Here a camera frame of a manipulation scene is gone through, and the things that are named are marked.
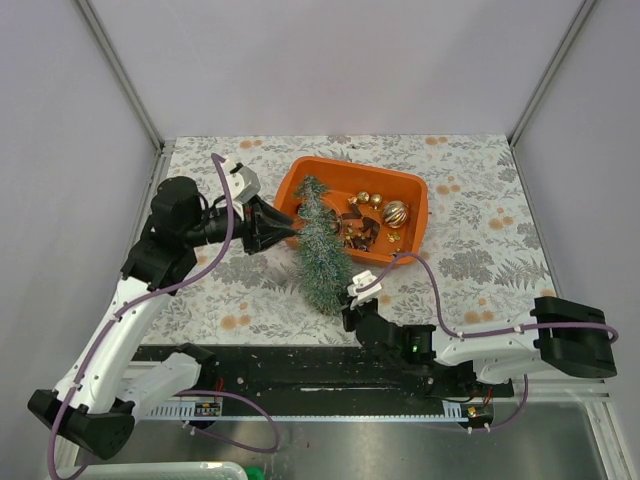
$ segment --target miniature christmas tree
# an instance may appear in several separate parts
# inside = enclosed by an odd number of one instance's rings
[[[322,201],[326,192],[327,186],[310,175],[296,191],[302,200],[298,215],[304,222],[298,231],[298,268],[306,301],[324,315],[336,315],[340,312],[338,295],[351,280],[351,259],[333,229],[336,213]]]

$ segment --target orange tray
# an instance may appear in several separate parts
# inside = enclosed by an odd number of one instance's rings
[[[360,191],[370,195],[382,195],[382,207],[374,210],[369,205],[358,205],[362,215],[371,217],[380,223],[380,233],[371,246],[370,252],[347,249],[347,252],[357,262],[368,263],[384,267],[391,263],[392,253],[400,248],[401,252],[418,253],[420,244],[427,229],[429,205],[427,200],[427,184],[420,177],[408,173],[396,172],[385,168],[369,167],[357,163],[342,162],[320,157],[302,157],[291,166],[280,184],[276,194],[275,207],[290,217],[296,219],[296,208],[300,199],[294,196],[302,179],[307,175],[317,177],[329,187],[325,196],[325,204],[333,208],[338,215],[349,212],[348,199]],[[409,206],[409,219],[398,229],[392,229],[382,224],[382,209],[391,200],[401,200]],[[355,227],[361,227],[361,220],[349,220]],[[387,234],[397,232],[400,240],[389,242]],[[287,239],[291,247],[297,246],[295,238]],[[396,265],[406,265],[413,262],[413,258],[402,258]]]

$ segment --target gray floor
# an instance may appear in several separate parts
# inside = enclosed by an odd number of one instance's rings
[[[263,422],[213,428],[245,443],[272,441]],[[281,450],[259,455],[192,437],[175,422],[147,421],[108,463],[228,460],[262,468],[267,480],[606,478],[586,414],[573,404],[528,405],[508,429],[471,437],[394,423],[283,423],[281,430]]]

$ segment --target white container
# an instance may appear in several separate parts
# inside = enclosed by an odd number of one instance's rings
[[[60,469],[68,477],[78,467]],[[248,480],[243,468],[232,462],[172,462],[92,465],[79,480]]]

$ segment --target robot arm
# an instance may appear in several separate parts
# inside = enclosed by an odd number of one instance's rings
[[[118,310],[142,295],[182,282],[197,263],[194,248],[222,242],[229,222],[232,238],[241,238],[249,255],[296,233],[289,217],[258,196],[260,183],[251,169],[231,162],[224,162],[222,168],[233,199],[233,218],[226,207],[217,206],[224,197],[216,199],[211,208],[206,200],[203,206],[192,179],[173,177],[162,182],[140,240],[122,268],[109,309],[87,347],[53,390],[37,390],[29,401],[29,410],[51,428],[65,395],[75,387],[59,434],[102,459],[115,455],[135,423],[159,403],[194,386],[210,390],[215,382],[215,355],[187,344],[161,365],[123,385],[123,374],[136,348],[175,291],[128,309],[97,344]],[[78,369],[88,356],[91,361],[76,384]]]
[[[464,333],[454,328],[448,333],[433,325],[399,326],[381,317],[377,296],[382,286],[375,282],[369,271],[353,277],[343,299],[344,328],[355,331],[364,348],[377,350],[381,358],[405,370],[427,376],[436,367],[468,369],[471,365],[473,380],[486,384],[549,369],[580,378],[616,375],[609,336],[594,329],[594,324],[606,325],[600,310],[541,297],[530,313],[498,325],[502,327],[499,334],[484,325],[464,327]],[[547,328],[567,323],[578,328]]]

